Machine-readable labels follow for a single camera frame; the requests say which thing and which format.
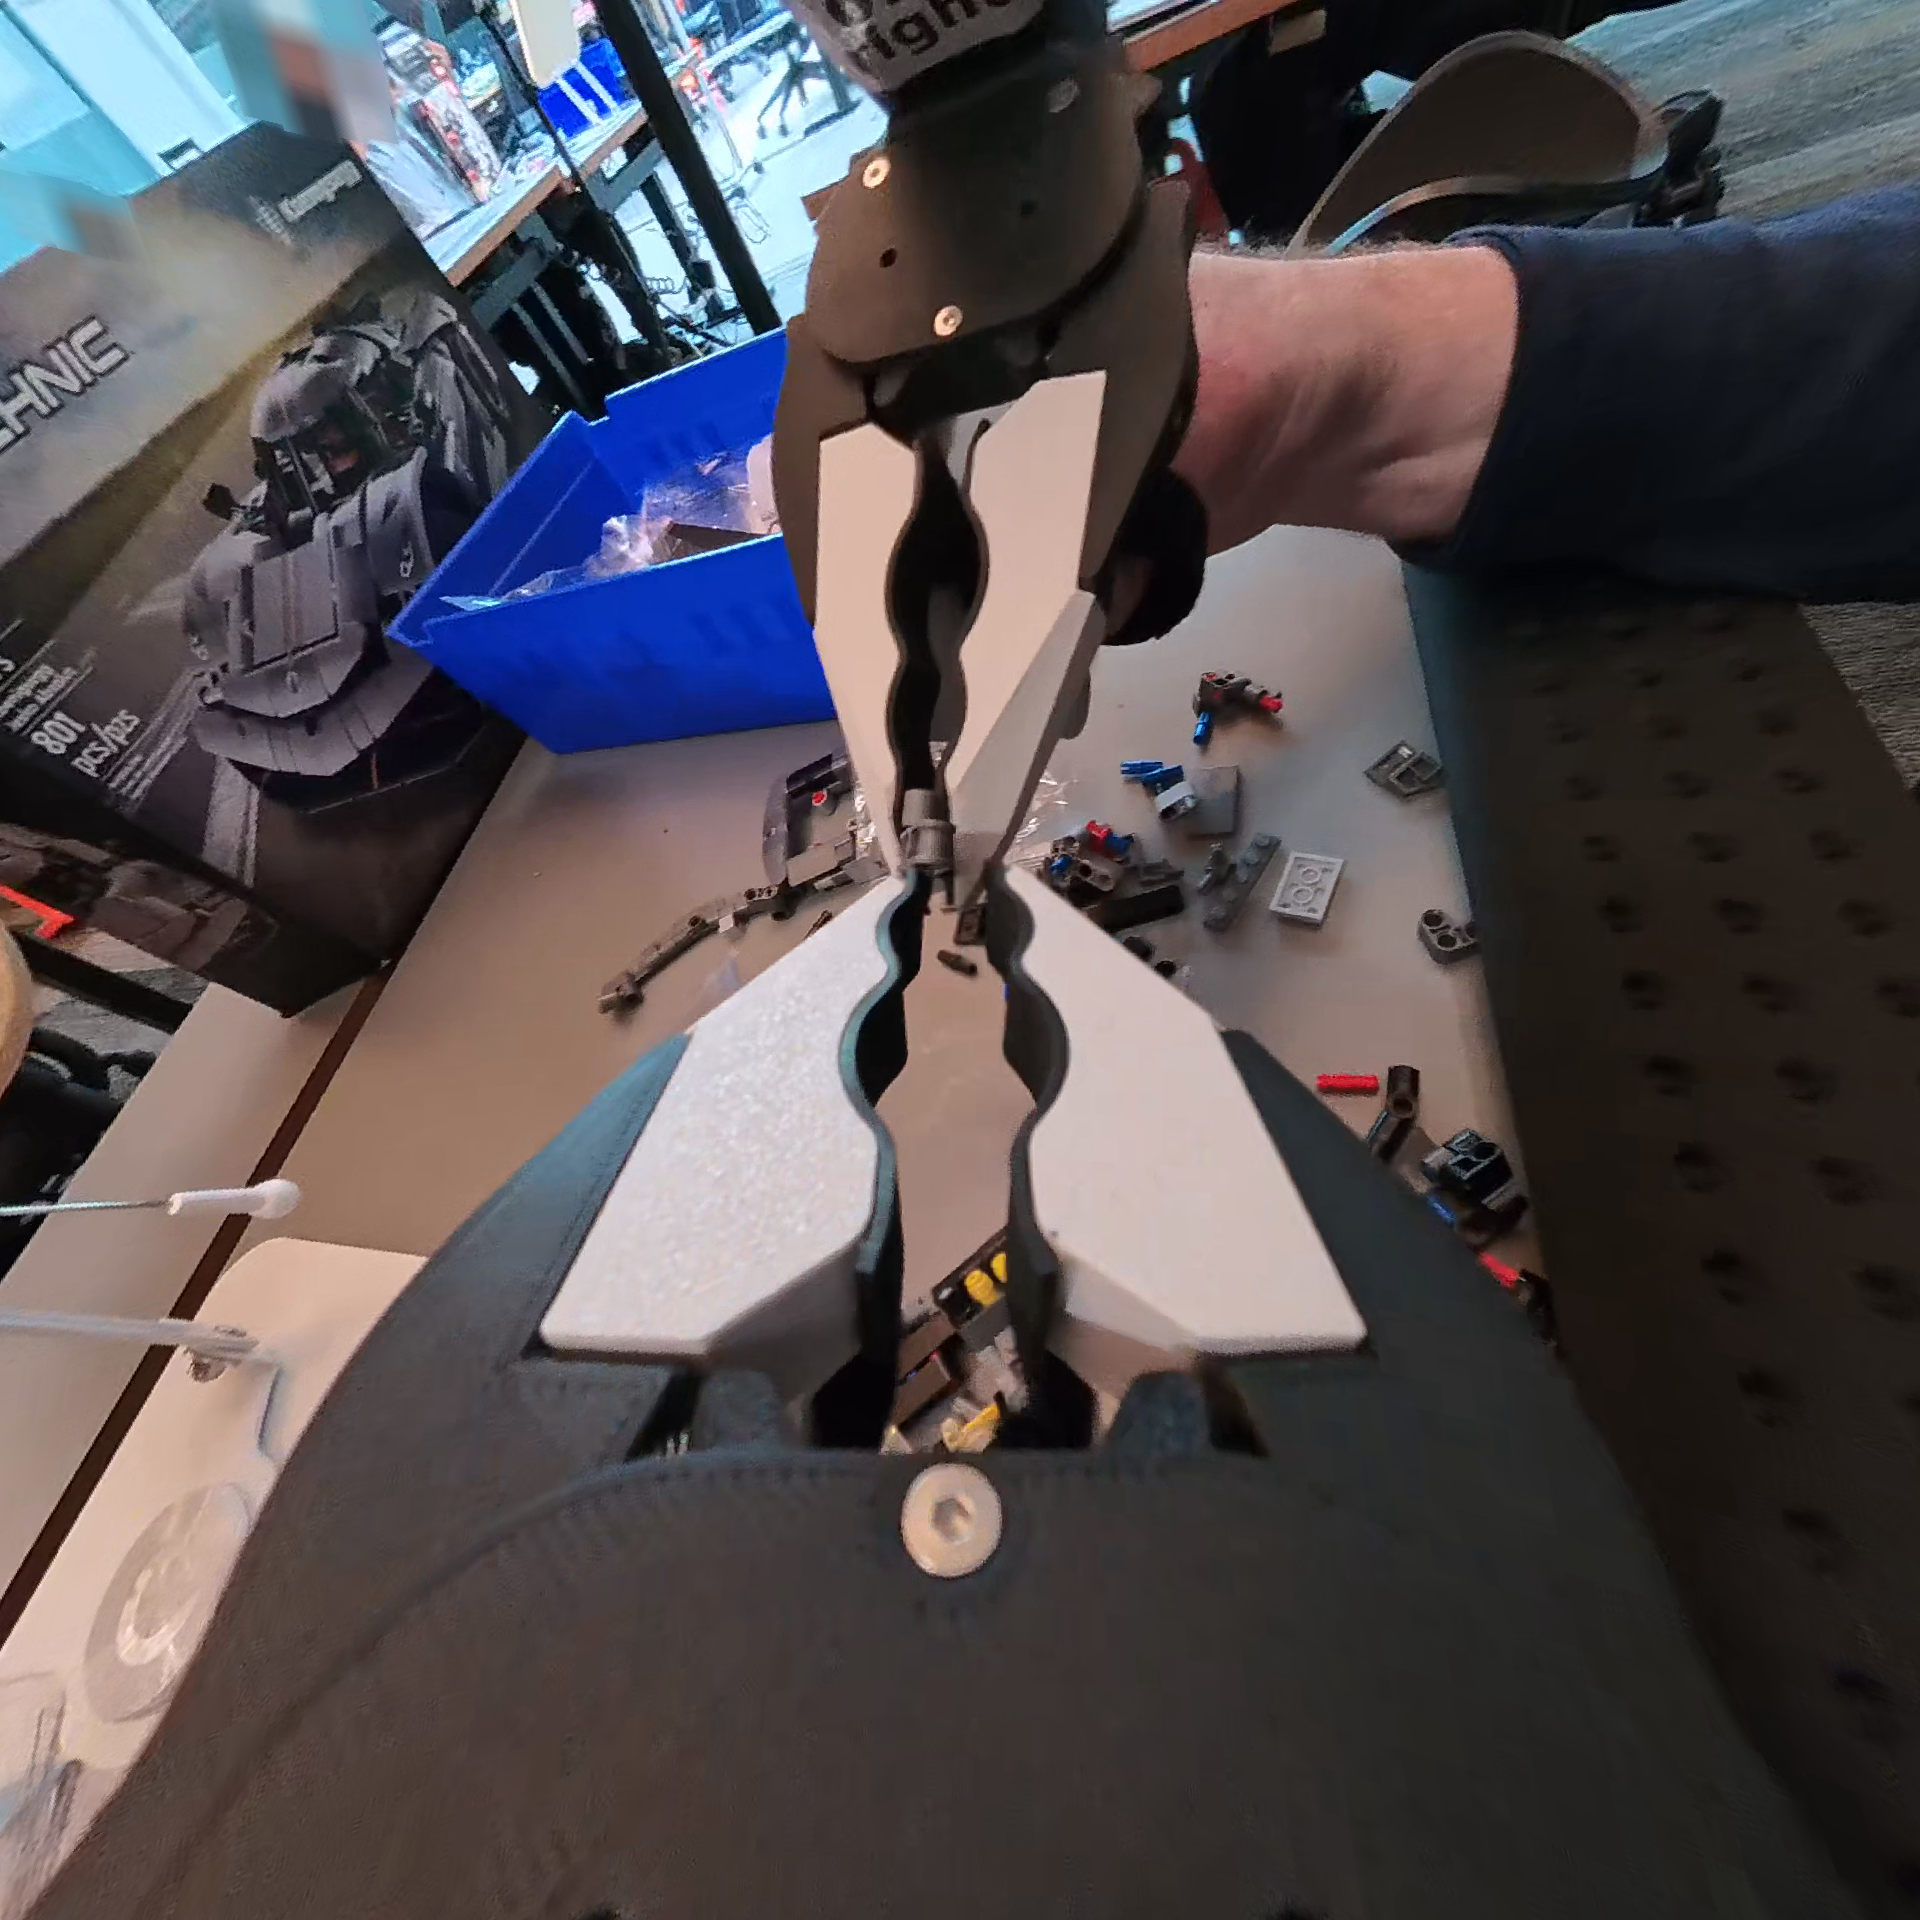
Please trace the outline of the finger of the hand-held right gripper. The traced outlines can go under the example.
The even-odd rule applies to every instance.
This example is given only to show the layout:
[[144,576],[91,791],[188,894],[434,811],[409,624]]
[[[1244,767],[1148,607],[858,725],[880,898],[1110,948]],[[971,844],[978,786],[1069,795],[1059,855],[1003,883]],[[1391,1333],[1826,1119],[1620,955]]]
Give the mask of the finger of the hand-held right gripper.
[[971,452],[984,593],[959,643],[963,725],[941,767],[955,909],[1003,866],[1108,636],[1079,584],[1102,398],[1108,372],[1047,379]]
[[896,588],[913,513],[919,452],[911,443],[885,428],[853,428],[821,443],[814,636],[887,871],[901,871],[901,795],[941,791],[932,721],[943,674],[932,646],[932,597],[919,571]]

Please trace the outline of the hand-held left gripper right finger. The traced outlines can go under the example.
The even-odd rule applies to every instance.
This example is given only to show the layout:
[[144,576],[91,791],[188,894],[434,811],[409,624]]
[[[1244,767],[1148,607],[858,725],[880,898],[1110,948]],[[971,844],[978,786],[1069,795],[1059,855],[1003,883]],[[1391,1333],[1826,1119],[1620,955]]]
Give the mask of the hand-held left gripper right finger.
[[1365,1322],[1250,1088],[1257,1050],[1027,871],[987,871],[1009,1149],[1006,1300],[1036,1426],[1148,1374],[1356,1357]]

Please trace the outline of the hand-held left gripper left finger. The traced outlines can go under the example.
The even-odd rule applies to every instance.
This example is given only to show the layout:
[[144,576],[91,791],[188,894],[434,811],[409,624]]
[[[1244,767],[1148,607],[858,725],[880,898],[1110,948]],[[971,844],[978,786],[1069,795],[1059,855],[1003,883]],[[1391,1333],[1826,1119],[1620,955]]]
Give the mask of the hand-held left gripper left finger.
[[662,1087],[544,1317],[556,1357],[754,1369],[819,1426],[885,1426],[901,1379],[901,1168],[880,1094],[906,1066],[919,879],[662,1046]]

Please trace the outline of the partly built lego engine block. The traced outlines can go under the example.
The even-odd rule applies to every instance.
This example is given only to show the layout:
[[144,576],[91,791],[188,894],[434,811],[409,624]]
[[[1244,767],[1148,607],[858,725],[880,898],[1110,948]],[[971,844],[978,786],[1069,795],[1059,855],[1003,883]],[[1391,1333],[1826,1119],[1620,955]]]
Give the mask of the partly built lego engine block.
[[901,1328],[887,1453],[978,1453],[1027,1408],[1009,1333],[1006,1238],[932,1285]]

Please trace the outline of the dark grey lego beam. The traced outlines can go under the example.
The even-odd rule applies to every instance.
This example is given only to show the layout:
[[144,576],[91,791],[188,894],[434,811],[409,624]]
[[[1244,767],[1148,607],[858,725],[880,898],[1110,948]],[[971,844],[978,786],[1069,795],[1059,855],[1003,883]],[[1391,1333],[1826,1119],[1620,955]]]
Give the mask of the dark grey lego beam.
[[947,909],[963,904],[959,883],[959,830],[947,823],[947,799],[937,786],[911,786],[901,795],[901,871],[928,879],[932,898]]

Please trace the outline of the pile of lego pieces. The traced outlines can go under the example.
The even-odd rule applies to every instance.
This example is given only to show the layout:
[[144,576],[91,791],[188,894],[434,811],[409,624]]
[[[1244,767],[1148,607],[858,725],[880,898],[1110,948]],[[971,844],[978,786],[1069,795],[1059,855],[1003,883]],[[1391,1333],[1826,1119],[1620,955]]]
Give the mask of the pile of lego pieces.
[[1413,930],[1471,916],[1417,681],[1292,685],[1202,717],[1214,749],[1142,721],[1093,700],[1013,855],[1279,1055],[1554,1339],[1480,955],[1436,967]]

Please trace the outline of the person's right forearm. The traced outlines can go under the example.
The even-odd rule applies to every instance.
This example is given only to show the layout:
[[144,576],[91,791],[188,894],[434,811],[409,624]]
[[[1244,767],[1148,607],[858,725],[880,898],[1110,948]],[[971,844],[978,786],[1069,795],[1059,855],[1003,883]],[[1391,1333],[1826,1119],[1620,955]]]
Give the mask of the person's right forearm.
[[1805,607],[1920,593],[1920,196],[1701,230],[1471,230],[1522,295],[1450,571],[1617,566]]

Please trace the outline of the dark grey lego subassembly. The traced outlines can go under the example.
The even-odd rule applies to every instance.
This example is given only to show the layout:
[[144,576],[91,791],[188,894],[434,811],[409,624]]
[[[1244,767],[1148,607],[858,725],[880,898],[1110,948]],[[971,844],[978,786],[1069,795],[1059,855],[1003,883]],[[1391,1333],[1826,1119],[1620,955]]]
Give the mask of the dark grey lego subassembly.
[[850,751],[773,780],[762,811],[766,883],[735,901],[735,925],[790,920],[805,898],[864,886],[885,873]]

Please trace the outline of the black curved lego piece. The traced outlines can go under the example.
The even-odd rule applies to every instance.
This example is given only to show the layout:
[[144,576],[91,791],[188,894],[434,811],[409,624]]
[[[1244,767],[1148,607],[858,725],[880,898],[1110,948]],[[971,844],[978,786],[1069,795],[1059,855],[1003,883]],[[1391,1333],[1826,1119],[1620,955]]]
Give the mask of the black curved lego piece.
[[646,990],[660,981],[660,971],[668,971],[672,962],[680,962],[690,948],[698,948],[702,942],[713,942],[719,927],[731,927],[744,909],[753,916],[762,904],[762,886],[744,886],[735,898],[716,898],[702,901],[698,909],[690,909],[685,920],[675,920],[668,930],[660,930],[639,956],[633,967],[615,971],[604,995],[597,995],[597,1012],[620,1019],[633,1017],[646,996]]

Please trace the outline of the black lego set box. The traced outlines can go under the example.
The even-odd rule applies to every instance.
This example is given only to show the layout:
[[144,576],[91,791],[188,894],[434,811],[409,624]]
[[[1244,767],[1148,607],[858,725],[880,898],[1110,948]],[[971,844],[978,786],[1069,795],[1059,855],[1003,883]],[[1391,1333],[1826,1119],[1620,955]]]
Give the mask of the black lego set box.
[[517,730],[400,636],[547,413],[348,148],[255,123],[5,272],[5,886],[293,1017]]

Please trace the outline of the person's right hand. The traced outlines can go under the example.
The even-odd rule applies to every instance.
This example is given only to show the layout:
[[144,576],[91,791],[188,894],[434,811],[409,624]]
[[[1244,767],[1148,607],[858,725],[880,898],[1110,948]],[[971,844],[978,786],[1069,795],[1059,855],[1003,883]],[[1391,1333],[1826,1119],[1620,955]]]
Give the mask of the person's right hand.
[[1209,552],[1270,527],[1450,542],[1503,416],[1522,286],[1488,246],[1188,268],[1201,387],[1179,473]]

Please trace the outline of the clear bag in bin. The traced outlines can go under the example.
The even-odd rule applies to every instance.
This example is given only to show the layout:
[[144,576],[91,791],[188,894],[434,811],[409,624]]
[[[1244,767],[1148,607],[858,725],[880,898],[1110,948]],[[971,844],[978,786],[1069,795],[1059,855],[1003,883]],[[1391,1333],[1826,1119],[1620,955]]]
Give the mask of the clear bag in bin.
[[702,558],[781,531],[773,441],[713,452],[640,486],[640,506],[611,513],[586,581],[615,581],[660,562]]

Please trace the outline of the blue plastic bin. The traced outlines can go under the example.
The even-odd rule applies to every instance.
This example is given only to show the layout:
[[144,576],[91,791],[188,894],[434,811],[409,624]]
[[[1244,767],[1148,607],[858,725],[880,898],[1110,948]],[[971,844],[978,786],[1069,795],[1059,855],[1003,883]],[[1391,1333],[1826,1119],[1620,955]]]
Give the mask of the blue plastic bin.
[[829,721],[781,535],[574,581],[646,486],[773,429],[788,337],[568,413],[390,620],[390,636],[547,751]]

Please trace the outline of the wooden table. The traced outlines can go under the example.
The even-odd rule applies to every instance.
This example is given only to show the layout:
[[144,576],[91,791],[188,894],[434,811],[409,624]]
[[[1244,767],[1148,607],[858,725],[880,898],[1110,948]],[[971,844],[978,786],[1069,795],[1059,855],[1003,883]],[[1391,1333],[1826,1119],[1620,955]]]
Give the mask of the wooden table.
[[1201,58],[1209,46],[1259,25],[1275,19],[1320,12],[1315,0],[1168,0],[1168,6],[1110,6],[1110,29],[1131,69],[1152,73]]

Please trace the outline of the black metal pole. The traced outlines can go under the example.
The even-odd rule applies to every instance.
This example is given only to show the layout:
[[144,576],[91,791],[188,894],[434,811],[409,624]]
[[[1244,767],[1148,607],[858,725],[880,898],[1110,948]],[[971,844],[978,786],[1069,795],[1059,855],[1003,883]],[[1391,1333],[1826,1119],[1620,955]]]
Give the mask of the black metal pole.
[[768,300],[768,286],[735,224],[735,211],[713,178],[713,163],[685,119],[680,91],[668,80],[646,23],[639,12],[633,0],[597,0],[591,6],[604,29],[615,46],[615,58],[627,73],[627,85],[639,89],[639,105],[646,113],[646,128],[654,130],[662,163],[672,169],[672,178],[680,181],[680,194],[709,238],[709,250],[716,256],[719,272],[731,276],[735,304],[744,308],[744,320],[754,335],[773,335],[781,329],[781,315]]

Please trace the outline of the grey office chair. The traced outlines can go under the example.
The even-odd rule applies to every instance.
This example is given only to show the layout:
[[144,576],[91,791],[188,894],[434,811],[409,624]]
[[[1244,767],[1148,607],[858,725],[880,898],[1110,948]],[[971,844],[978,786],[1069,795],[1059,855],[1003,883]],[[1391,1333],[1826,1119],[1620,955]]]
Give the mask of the grey office chair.
[[1723,100],[1647,105],[1545,36],[1480,36],[1379,119],[1289,256],[1436,246],[1477,230],[1691,230],[1719,217]]

